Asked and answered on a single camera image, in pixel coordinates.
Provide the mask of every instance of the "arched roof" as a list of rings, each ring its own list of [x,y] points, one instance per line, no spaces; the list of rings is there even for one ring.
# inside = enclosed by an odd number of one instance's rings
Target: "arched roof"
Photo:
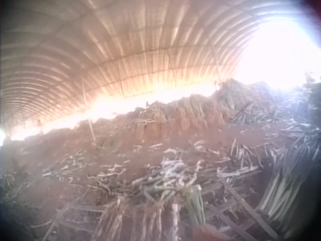
[[[232,77],[259,25],[306,22],[285,0],[19,0],[1,36],[2,121],[60,118],[98,95],[130,97]]]

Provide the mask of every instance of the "greenhouse tunnel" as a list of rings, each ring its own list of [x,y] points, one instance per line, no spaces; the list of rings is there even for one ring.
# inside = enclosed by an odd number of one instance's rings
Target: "greenhouse tunnel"
[[[225,81],[267,22],[293,22],[317,40],[309,9],[296,1],[8,2],[1,37],[7,135],[81,112],[98,96]]]
[[[0,239],[294,240],[321,203],[303,2],[2,3]]]

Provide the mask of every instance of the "dirt mound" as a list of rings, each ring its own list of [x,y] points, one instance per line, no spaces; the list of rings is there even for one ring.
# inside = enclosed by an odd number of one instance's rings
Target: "dirt mound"
[[[169,104],[152,104],[140,112],[131,129],[135,140],[144,142],[171,135],[181,136],[185,131],[197,131],[209,126],[221,128],[224,124],[222,113],[211,99],[192,95]]]

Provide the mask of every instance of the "metal support pole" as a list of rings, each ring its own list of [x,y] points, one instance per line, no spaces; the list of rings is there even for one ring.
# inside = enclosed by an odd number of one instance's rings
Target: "metal support pole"
[[[84,82],[83,82],[83,79],[82,79],[82,78],[81,78],[81,86],[82,86],[82,94],[83,94],[83,98],[84,98],[84,102],[85,102],[86,116],[87,116],[87,118],[88,118],[88,123],[89,123],[90,131],[91,131],[92,138],[93,138],[94,142],[96,142],[96,137],[95,137],[95,134],[94,134],[94,130],[93,130],[93,128],[92,128],[91,119],[90,119],[90,116],[88,115],[87,99],[86,99],[86,94],[85,94]]]
[[[169,56],[169,64],[170,64],[170,68],[172,69],[172,74],[173,74],[173,78],[174,78],[174,81],[175,81],[175,88],[177,88],[177,79],[176,79],[176,76],[174,74],[174,69],[173,69],[173,66],[172,66],[172,61],[171,61],[171,56],[170,56],[170,51],[167,49],[167,55]]]

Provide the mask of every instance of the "wooden stick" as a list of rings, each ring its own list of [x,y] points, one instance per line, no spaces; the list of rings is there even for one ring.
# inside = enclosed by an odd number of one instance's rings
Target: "wooden stick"
[[[261,216],[238,194],[225,180],[221,181],[224,187],[239,201],[239,203],[250,213],[250,215],[261,225],[261,227],[274,239],[277,233],[261,218]]]
[[[207,206],[210,210],[212,210],[223,222],[229,225],[232,229],[234,229],[242,238],[246,241],[257,241],[252,235],[248,234],[246,231],[240,228],[240,226],[236,225],[231,219],[225,216],[217,207],[213,205]]]
[[[95,229],[92,227],[88,227],[88,224],[86,223],[75,223],[64,219],[60,219],[58,223],[63,226],[71,227],[73,229],[80,230],[80,231],[95,232]]]

